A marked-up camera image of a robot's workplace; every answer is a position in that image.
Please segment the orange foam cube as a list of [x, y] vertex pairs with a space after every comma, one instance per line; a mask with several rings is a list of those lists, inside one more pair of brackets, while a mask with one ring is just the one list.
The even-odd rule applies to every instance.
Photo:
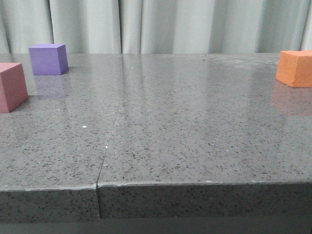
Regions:
[[281, 51], [276, 80], [292, 88], [311, 88], [312, 51]]

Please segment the grey-green curtain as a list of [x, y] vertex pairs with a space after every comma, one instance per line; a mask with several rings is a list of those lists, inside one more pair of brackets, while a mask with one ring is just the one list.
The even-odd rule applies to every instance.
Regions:
[[0, 51], [64, 43], [69, 53], [308, 50], [309, 0], [3, 0]]

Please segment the purple foam cube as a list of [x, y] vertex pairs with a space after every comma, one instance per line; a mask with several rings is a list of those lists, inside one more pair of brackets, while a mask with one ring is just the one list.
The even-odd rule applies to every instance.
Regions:
[[65, 44], [37, 44], [29, 47], [34, 75], [62, 75], [69, 70]]

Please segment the pink foam cube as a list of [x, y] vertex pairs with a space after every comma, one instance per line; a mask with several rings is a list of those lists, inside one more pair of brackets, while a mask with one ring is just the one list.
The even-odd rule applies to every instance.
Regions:
[[9, 113], [28, 100], [22, 63], [0, 64], [0, 112]]

